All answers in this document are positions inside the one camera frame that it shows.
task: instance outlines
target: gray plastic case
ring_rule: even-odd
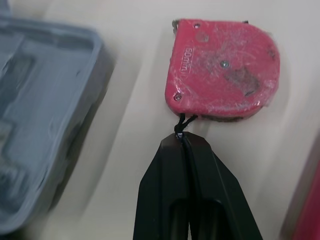
[[[49,209],[110,71],[95,32],[0,14],[0,235]]]

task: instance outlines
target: table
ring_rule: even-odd
[[[292,199],[320,127],[320,2],[307,0],[24,0],[13,14],[96,29],[116,65],[78,162],[58,205],[25,231],[33,239],[133,237],[139,183],[178,118],[164,100],[181,17],[248,20],[272,35],[281,54],[280,84],[268,107],[237,123],[196,121],[237,177],[263,239],[293,230]]]

